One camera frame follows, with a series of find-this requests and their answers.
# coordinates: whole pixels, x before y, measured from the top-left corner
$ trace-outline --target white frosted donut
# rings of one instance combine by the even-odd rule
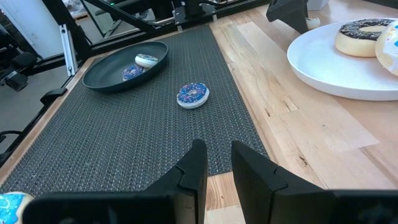
[[[355,57],[375,57],[377,38],[392,19],[361,19],[341,26],[335,39],[336,48]]]
[[[384,68],[398,76],[398,21],[387,26],[378,38],[376,57]]]
[[[157,62],[159,62],[159,59],[144,54],[137,54],[135,60],[137,65],[140,65],[144,68],[152,68],[157,64]]]
[[[22,224],[22,213],[31,200],[31,195],[22,192],[1,194],[0,223]]]

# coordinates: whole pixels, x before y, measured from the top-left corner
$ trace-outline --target black metal frame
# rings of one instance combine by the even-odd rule
[[[95,21],[94,16],[92,15],[92,13],[91,13],[90,10],[88,9],[87,5],[85,4],[85,0],[80,0],[80,2],[81,2],[81,4],[83,5],[83,7],[86,9],[86,11],[87,11],[89,17],[92,18],[92,20],[93,20],[93,22],[94,22],[94,25],[95,25],[95,27],[97,27],[97,29],[98,29],[99,33],[101,34],[102,38],[105,37],[105,34],[102,33],[102,30],[101,30],[101,28],[99,27],[97,21]]]
[[[134,27],[140,29],[137,32],[131,32],[115,38],[107,38],[104,41],[89,45],[85,39],[84,32],[77,26],[75,20],[69,14],[62,0],[43,0],[47,9],[53,15],[58,25],[66,24],[71,32],[77,59],[85,62],[89,57],[97,54],[115,50],[127,45],[135,44],[143,40],[158,37],[177,30],[174,20],[163,22],[160,24],[147,23],[143,20],[136,19],[128,13],[120,10],[102,0],[86,0],[88,3],[109,12],[112,16],[117,17]],[[261,6],[269,3],[270,0],[237,0],[216,7],[215,14],[218,17],[227,16],[250,8]],[[195,26],[197,24],[206,23],[207,19],[199,19],[198,22],[185,26]],[[34,72],[43,72],[52,68],[56,68],[65,64],[63,55],[56,55],[52,58],[46,58],[43,63],[34,68]]]

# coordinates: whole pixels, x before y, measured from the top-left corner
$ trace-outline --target chocolate frosted donut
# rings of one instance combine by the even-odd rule
[[[376,41],[392,19],[361,19],[341,26],[335,39],[336,48],[347,55],[375,57]]]
[[[377,40],[380,37],[381,31],[379,32],[369,32],[362,31],[360,28],[363,27],[374,27],[374,26],[385,26],[390,25],[394,22],[392,19],[361,19],[354,22],[349,22],[341,26],[338,32],[355,39],[363,40]]]

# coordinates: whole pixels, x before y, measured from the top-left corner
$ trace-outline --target wood grain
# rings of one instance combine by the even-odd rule
[[[239,205],[232,172],[215,175],[207,179],[206,209],[213,210]]]
[[[212,211],[207,211],[205,214],[205,224],[243,224],[244,218],[242,208],[240,205],[230,206],[226,208],[219,208]]]
[[[397,188],[398,103],[341,99],[301,82],[286,57],[300,34],[281,21],[268,22],[266,10],[241,12],[211,28],[271,159],[324,188]],[[344,0],[310,12],[322,25],[394,15],[395,9]],[[284,107],[284,99],[292,106]]]

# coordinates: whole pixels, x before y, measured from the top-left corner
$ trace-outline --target floor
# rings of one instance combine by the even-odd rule
[[[67,80],[65,66],[36,74],[29,78],[28,85],[16,92],[8,86],[0,86],[0,131],[22,131],[40,111],[41,97],[46,92],[60,88]],[[3,153],[17,136],[12,134],[0,143]]]

